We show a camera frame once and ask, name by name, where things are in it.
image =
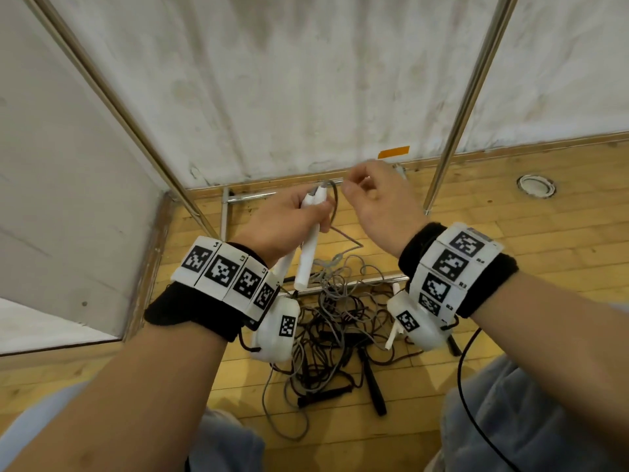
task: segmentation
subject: forearm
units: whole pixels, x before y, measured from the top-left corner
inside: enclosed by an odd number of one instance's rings
[[[629,315],[518,272],[472,319],[564,407],[629,444]]]
[[[182,466],[225,347],[190,322],[146,325],[7,470]]]

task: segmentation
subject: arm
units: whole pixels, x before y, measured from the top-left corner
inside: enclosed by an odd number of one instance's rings
[[[329,229],[331,201],[299,208],[310,188],[287,189],[265,201],[234,241],[270,267],[298,246],[312,225]],[[191,322],[145,325],[7,471],[183,467],[226,344]]]
[[[397,258],[429,222],[383,162],[356,166],[342,189],[366,234]],[[629,445],[629,315],[517,272],[472,319],[564,407]]]

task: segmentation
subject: right hand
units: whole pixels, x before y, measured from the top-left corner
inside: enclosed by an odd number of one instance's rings
[[[390,164],[368,160],[354,166],[341,190],[369,238],[396,258],[427,223],[411,184]]]

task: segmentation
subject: floor drain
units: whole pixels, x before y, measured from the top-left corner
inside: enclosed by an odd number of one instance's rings
[[[518,179],[518,187],[528,195],[538,199],[552,197],[557,191],[553,181],[541,175],[532,174],[522,175]]]

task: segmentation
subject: wooden floor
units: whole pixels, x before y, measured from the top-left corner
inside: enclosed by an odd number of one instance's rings
[[[419,198],[425,195],[433,173],[434,168],[407,172]],[[529,173],[555,181],[557,194],[546,200],[524,195],[515,182]],[[233,205],[230,235],[247,222],[261,202]],[[218,230],[220,199],[201,200],[200,207]],[[507,253],[517,258],[521,269],[556,285],[596,301],[629,301],[627,143],[454,165],[432,216],[446,225],[466,222],[498,239]],[[368,263],[383,272],[397,271],[396,260],[366,238],[344,199],[339,202],[335,223],[364,243],[356,253],[365,256]],[[168,285],[177,262],[200,234],[196,222],[178,207],[153,296]],[[317,256],[329,259],[346,247],[345,239],[334,232],[321,235]],[[471,321],[456,328],[460,346],[474,329]],[[404,342],[397,342],[396,347],[407,350]],[[489,338],[480,336],[470,349],[466,373],[477,371],[499,354]],[[4,367],[0,371],[0,429],[44,395],[91,377],[108,357],[104,354],[27,369],[20,369],[17,363]],[[367,390],[359,389],[312,407],[310,431],[299,443],[281,439],[272,431],[260,402],[269,365],[251,361],[238,343],[227,349],[208,404],[231,411],[263,436],[269,470],[294,468],[295,464],[304,471],[419,470],[440,446],[440,409],[444,394],[455,385],[456,359],[447,350],[437,350],[374,369],[387,401],[387,416],[377,417]],[[350,370],[358,373],[358,364],[351,364]],[[282,379],[279,374],[272,377],[267,404],[277,426],[287,434],[296,434],[303,427],[303,418],[285,404]]]

